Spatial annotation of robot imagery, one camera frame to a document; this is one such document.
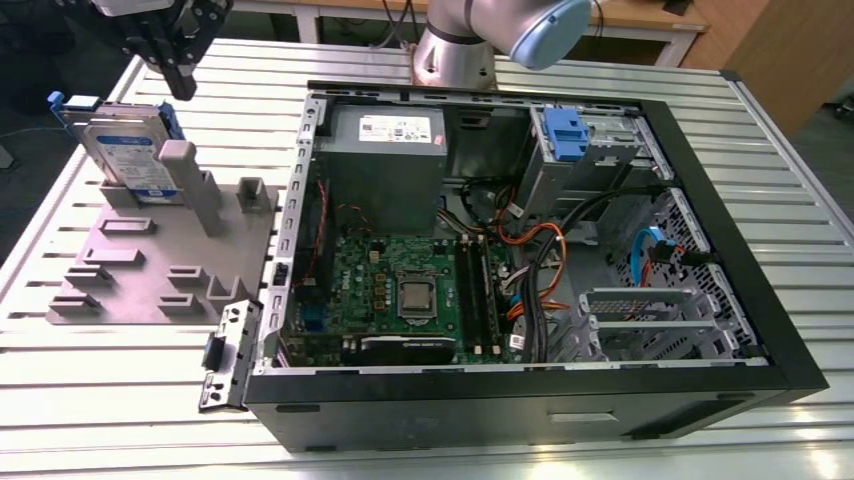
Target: open computer tower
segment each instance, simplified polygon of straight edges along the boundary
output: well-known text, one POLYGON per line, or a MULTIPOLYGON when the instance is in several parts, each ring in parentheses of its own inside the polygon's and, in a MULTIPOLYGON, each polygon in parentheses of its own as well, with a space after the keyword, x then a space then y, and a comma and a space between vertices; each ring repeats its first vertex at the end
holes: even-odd
POLYGON ((826 388, 665 103, 310 89, 201 411, 249 409, 291 451, 559 444, 826 388))

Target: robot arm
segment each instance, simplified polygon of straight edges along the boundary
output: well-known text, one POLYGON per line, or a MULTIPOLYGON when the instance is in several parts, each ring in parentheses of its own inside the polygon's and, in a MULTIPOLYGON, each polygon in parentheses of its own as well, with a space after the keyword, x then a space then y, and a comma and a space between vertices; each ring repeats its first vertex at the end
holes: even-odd
MULTIPOLYGON (((55 4, 102 40, 146 60, 163 74, 176 99, 193 98, 193 71, 234 0, 55 0, 55 4)), ((491 88, 494 47, 530 69, 549 67, 578 42, 590 13, 590 0, 431 0, 414 57, 415 83, 491 88)))
POLYGON ((193 71, 231 11, 233 0, 55 0, 63 14, 163 74, 172 96, 197 93, 193 71))
POLYGON ((493 87, 493 47, 542 70, 578 42, 590 14, 590 0, 431 0, 414 57, 417 83, 493 87))

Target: slotted aluminum table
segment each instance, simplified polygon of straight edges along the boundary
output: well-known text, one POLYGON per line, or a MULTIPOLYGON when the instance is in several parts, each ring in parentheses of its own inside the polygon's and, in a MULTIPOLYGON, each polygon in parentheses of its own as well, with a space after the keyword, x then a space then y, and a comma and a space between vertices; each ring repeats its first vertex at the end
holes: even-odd
MULTIPOLYGON (((175 102, 219 182, 283 187, 309 79, 409 82, 395 50, 218 41, 175 102)), ((740 83, 717 72, 498 62, 502 89, 665 100, 825 370, 830 390, 672 441, 291 455, 251 414, 197 413, 211 327, 52 326, 47 305, 83 246, 102 174, 75 152, 0 270, 0 472, 123 478, 854 477, 853 229, 740 83)), ((111 99, 155 103, 135 61, 111 99)))

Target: green circuit board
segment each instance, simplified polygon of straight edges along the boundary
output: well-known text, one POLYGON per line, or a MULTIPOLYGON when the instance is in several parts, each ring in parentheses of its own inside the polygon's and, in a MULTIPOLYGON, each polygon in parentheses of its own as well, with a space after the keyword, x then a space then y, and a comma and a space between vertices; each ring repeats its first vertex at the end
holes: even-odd
MULTIPOLYGON (((315 366, 342 363, 342 341, 354 336, 445 337, 457 341, 454 363, 503 363, 505 341, 495 338, 477 351, 466 347, 457 284, 457 240, 414 237, 350 236, 335 249, 331 299, 323 326, 302 335, 305 358, 315 366), (407 318, 403 284, 430 284, 434 305, 425 317, 407 318)), ((494 264, 506 261, 503 249, 494 264)))

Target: motherboard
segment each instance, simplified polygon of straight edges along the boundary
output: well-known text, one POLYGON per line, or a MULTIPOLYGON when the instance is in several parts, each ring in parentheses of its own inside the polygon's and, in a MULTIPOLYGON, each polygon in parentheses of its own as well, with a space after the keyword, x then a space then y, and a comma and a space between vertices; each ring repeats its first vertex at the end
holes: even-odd
POLYGON ((301 305, 303 331, 289 339, 293 361, 509 361, 506 309, 494 295, 495 272, 506 262, 503 247, 490 252, 483 238, 339 237, 331 297, 301 305))

